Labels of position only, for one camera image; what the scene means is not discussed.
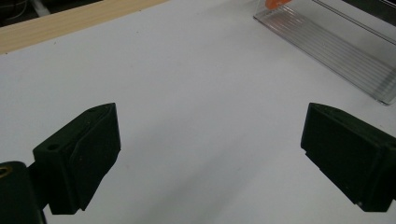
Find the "white table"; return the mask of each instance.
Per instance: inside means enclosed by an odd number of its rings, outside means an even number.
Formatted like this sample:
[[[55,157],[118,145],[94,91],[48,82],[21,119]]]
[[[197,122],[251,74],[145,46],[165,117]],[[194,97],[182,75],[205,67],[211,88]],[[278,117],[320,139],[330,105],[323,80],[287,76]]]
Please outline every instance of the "white table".
[[[396,136],[383,106],[252,19],[255,0],[172,0],[0,55],[1,161],[117,103],[122,151],[85,212],[49,224],[395,223],[300,149],[308,103]]]

